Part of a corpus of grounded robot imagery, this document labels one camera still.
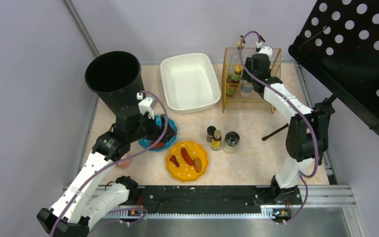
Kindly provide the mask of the glass bottle brown contents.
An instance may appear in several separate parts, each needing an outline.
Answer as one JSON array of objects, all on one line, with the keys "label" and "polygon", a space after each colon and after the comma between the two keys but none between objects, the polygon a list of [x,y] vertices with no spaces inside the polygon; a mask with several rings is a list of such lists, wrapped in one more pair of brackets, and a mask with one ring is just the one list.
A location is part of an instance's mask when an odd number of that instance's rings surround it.
[{"label": "glass bottle brown contents", "polygon": [[233,50],[230,57],[230,65],[236,66],[240,65],[240,57],[239,52],[245,46],[245,40],[243,39],[243,35],[239,37],[238,42],[236,43],[236,48]]}]

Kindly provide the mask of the silver lid glass jar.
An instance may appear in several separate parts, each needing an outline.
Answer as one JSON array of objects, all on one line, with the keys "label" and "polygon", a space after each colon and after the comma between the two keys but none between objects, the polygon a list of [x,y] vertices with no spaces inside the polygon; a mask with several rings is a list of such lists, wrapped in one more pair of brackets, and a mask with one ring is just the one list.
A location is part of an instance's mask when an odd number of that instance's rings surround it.
[{"label": "silver lid glass jar", "polygon": [[253,91],[253,86],[250,83],[244,83],[241,85],[241,96],[249,97]]}]

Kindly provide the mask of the small yellow label bottle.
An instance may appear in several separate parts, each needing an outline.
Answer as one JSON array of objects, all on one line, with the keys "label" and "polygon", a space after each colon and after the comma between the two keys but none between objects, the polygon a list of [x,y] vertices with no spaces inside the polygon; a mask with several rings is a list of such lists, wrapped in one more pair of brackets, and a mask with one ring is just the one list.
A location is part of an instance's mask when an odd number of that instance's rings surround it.
[{"label": "small yellow label bottle", "polygon": [[222,132],[220,130],[215,130],[213,134],[213,140],[211,142],[211,148],[214,151],[218,151],[221,148],[222,143]]}]

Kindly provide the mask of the glass oil bottle gold spout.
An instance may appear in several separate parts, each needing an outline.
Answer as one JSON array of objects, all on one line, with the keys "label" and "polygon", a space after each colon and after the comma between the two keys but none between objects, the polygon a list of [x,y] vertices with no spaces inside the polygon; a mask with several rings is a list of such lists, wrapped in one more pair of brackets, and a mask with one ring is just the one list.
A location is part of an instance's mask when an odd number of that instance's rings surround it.
[{"label": "glass oil bottle gold spout", "polygon": [[256,51],[260,51],[265,44],[265,39],[260,35],[259,40],[255,43]]}]

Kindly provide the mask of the red meat piece on blue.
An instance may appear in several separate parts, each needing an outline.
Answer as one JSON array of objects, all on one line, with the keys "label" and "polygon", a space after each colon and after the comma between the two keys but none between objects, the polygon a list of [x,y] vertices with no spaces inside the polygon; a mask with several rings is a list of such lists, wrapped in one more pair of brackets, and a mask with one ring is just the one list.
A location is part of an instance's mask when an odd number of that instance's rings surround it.
[{"label": "red meat piece on blue", "polygon": [[163,149],[164,146],[165,146],[165,143],[158,142],[158,143],[155,144],[155,141],[153,141],[153,142],[150,142],[149,146],[151,147],[152,150]]}]

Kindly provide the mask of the small red piece on yellow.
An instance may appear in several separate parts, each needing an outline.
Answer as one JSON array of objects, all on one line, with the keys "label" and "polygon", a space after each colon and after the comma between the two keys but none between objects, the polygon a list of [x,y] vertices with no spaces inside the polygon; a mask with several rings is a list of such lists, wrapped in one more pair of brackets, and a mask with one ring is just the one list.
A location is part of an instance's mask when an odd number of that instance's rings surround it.
[{"label": "small red piece on yellow", "polygon": [[178,163],[177,159],[176,159],[176,156],[175,155],[171,155],[170,158],[169,158],[169,161],[173,163],[173,165],[175,167],[180,167],[181,165]]}]

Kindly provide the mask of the small black cap spice jar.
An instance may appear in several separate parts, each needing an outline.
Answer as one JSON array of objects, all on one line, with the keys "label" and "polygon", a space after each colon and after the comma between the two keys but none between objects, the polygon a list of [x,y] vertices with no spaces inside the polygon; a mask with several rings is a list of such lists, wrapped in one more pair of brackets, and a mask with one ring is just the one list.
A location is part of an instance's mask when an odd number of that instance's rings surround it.
[{"label": "small black cap spice jar", "polygon": [[212,143],[215,131],[216,131],[216,127],[214,126],[207,127],[206,141],[208,143]]}]

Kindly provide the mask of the pink mug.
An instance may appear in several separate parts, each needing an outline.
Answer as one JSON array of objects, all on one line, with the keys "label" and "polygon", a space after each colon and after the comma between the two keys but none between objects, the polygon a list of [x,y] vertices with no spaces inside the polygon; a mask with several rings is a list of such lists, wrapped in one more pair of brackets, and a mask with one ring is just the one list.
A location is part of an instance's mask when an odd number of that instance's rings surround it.
[{"label": "pink mug", "polygon": [[131,163],[132,163],[132,160],[131,159],[128,159],[129,157],[129,153],[126,153],[120,160],[120,162],[116,165],[117,168],[120,168],[120,169],[126,169],[128,168]]}]

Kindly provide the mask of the yellow polka dot plate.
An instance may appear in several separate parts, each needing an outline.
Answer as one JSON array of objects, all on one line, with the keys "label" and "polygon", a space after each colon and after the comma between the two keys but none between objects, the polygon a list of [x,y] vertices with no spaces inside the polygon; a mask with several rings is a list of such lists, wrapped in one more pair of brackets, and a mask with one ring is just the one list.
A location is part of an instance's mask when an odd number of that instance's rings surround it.
[{"label": "yellow polka dot plate", "polygon": [[181,141],[171,146],[165,162],[171,177],[181,182],[198,180],[209,167],[207,150],[194,141]]}]

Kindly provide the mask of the white rectangular basin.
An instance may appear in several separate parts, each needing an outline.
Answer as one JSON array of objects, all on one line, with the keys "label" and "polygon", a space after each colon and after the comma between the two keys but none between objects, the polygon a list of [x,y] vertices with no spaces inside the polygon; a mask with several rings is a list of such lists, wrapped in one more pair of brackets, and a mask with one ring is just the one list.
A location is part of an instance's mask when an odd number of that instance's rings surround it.
[{"label": "white rectangular basin", "polygon": [[213,64],[204,53],[169,57],[161,62],[160,73],[167,105],[176,113],[204,111],[221,99]]}]

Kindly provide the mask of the black round bin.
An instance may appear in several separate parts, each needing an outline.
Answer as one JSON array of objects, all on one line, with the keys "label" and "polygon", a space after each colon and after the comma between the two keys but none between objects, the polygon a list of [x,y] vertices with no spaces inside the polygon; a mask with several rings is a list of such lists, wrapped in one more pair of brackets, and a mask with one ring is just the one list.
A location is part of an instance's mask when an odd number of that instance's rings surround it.
[{"label": "black round bin", "polygon": [[141,64],[133,54],[112,51],[95,58],[85,71],[85,82],[117,115],[125,106],[138,107],[137,93],[144,90]]}]

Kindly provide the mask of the black lid glass jar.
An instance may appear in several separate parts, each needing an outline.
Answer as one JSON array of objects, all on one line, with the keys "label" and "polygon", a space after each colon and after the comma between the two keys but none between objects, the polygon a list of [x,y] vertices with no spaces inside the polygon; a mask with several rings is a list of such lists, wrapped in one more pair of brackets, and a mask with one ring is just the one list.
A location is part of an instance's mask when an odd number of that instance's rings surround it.
[{"label": "black lid glass jar", "polygon": [[229,131],[225,135],[223,150],[227,154],[233,154],[237,151],[238,144],[240,142],[240,136],[235,131]]}]

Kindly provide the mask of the black tripod stand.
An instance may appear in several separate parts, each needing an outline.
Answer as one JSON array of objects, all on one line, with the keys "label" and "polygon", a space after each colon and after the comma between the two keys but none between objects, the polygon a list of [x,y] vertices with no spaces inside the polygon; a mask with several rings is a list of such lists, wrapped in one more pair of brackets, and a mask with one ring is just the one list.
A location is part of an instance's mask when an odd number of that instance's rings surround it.
[{"label": "black tripod stand", "polygon": [[[277,130],[273,131],[269,135],[266,135],[262,138],[263,141],[267,140],[268,138],[274,136],[275,134],[283,131],[284,129],[288,128],[291,124],[297,123],[304,123],[305,121],[300,117],[300,112],[296,112],[294,109],[291,108],[288,102],[293,102],[294,105],[297,107],[300,106],[300,109],[305,107],[306,112],[304,114],[306,120],[310,123],[312,128],[314,129],[316,133],[316,139],[317,140],[324,140],[328,137],[328,128],[329,128],[329,122],[331,115],[335,113],[335,109],[332,106],[332,103],[337,99],[335,95],[331,95],[329,98],[324,98],[324,100],[320,103],[316,103],[314,107],[311,109],[304,104],[302,104],[297,98],[294,96],[291,96],[289,99],[279,99],[279,105],[282,105],[283,108],[280,109],[277,108],[276,105],[274,107],[282,114],[287,115],[288,112],[290,112],[291,116],[288,116],[288,122],[283,125],[282,127],[278,128]],[[308,128],[306,126],[306,131],[311,132],[311,128]]]}]

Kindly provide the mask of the black perforated panel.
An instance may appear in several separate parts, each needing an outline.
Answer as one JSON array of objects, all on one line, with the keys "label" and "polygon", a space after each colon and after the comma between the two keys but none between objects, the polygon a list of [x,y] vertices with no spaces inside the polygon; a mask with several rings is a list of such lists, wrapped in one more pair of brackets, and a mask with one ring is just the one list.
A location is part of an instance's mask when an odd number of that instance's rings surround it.
[{"label": "black perforated panel", "polygon": [[318,0],[288,52],[379,136],[379,0]]}]

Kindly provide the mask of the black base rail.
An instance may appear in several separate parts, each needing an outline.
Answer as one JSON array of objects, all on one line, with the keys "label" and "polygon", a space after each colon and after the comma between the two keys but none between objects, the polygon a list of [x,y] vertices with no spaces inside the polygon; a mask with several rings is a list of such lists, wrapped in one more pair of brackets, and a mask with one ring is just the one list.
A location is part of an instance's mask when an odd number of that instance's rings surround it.
[{"label": "black base rail", "polygon": [[89,204],[85,216],[98,219],[135,221],[148,219],[266,219],[292,217],[298,208],[347,208],[356,201],[349,186],[298,186],[291,194],[274,200],[268,186],[139,186],[129,200],[115,205],[106,214]]}]

